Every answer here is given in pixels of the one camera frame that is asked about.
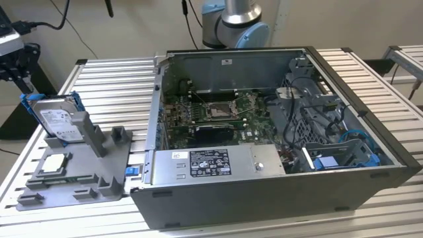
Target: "circuit board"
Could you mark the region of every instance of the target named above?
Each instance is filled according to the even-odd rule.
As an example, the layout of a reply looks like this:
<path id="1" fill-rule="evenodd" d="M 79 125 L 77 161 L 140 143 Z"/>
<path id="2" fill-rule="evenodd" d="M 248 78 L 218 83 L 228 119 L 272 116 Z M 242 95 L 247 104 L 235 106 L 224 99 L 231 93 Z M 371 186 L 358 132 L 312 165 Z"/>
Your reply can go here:
<path id="1" fill-rule="evenodd" d="M 258 92 L 238 92 L 234 100 L 219 102 L 195 102 L 188 96 L 175 96 L 167 98 L 164 108 L 170 149 L 243 143 L 280 145 L 264 98 Z M 218 136 L 222 139 L 202 141 L 199 129 L 210 127 L 222 130 Z"/>

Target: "blue cable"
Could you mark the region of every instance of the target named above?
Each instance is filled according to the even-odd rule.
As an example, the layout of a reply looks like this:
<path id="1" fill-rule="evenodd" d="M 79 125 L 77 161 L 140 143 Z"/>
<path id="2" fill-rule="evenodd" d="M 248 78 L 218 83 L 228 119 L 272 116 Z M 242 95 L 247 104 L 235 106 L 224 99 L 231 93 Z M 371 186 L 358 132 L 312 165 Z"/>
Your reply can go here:
<path id="1" fill-rule="evenodd" d="M 338 143 L 342 143 L 342 141 L 344 140 L 344 137 L 346 137 L 350 133 L 359 133 L 360 135 L 363 135 L 364 138 L 367 139 L 368 143 L 370 143 L 371 151 L 375 150 L 375 144 L 374 144 L 371 138 L 368 137 L 368 135 L 367 135 L 367 134 L 364 133 L 364 131 L 362 131 L 362 130 L 348 130 L 348 131 L 342 135 L 342 137 L 339 138 Z"/>

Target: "slotted aluminum table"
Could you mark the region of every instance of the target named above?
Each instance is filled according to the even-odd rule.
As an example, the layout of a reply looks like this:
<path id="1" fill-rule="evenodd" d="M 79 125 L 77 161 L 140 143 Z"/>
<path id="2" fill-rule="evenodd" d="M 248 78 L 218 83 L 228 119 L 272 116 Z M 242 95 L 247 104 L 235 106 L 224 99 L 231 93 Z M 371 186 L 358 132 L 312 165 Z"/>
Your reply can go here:
<path id="1" fill-rule="evenodd" d="M 423 46 L 390 46 L 383 58 L 391 59 L 416 79 L 423 80 Z"/>
<path id="2" fill-rule="evenodd" d="M 422 112 L 354 53 L 319 53 L 423 164 Z M 103 130 L 124 125 L 135 132 L 131 165 L 144 161 L 153 78 L 153 58 L 88 60 L 75 66 L 60 91 L 80 93 Z M 399 188 L 380 191 L 355 211 L 184 230 L 149 230 L 128 196 L 116 202 L 17 212 L 16 198 L 44 152 L 43 137 L 39 127 L 0 187 L 0 237 L 423 237 L 422 172 Z M 127 192 L 139 179 L 127 178 Z"/>

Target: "power supply label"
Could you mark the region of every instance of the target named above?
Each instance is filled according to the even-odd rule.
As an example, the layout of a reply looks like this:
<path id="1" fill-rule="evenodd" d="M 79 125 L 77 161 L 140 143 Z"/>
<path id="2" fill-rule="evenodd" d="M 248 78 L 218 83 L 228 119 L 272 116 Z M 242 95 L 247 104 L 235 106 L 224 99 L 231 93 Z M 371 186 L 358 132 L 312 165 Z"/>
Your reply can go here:
<path id="1" fill-rule="evenodd" d="M 192 177 L 231 175 L 227 149 L 191 151 L 190 163 Z"/>

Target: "sticker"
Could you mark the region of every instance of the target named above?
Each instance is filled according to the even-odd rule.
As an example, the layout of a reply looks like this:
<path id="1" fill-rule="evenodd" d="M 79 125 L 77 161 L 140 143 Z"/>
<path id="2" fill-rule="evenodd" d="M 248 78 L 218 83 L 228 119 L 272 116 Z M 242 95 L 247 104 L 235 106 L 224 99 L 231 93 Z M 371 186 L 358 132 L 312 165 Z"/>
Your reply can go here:
<path id="1" fill-rule="evenodd" d="M 83 140 L 76 125 L 71 124 L 71 115 L 65 110 L 41 110 L 40 114 L 59 139 L 64 141 Z"/>
<path id="2" fill-rule="evenodd" d="M 188 158 L 188 151 L 172 152 L 172 159 L 187 159 L 187 158 Z"/>
<path id="3" fill-rule="evenodd" d="M 231 175 L 227 149 L 191 151 L 190 164 L 192 177 Z"/>
<path id="4" fill-rule="evenodd" d="M 232 64 L 232 60 L 231 59 L 223 59 L 222 60 L 222 65 L 230 65 Z"/>

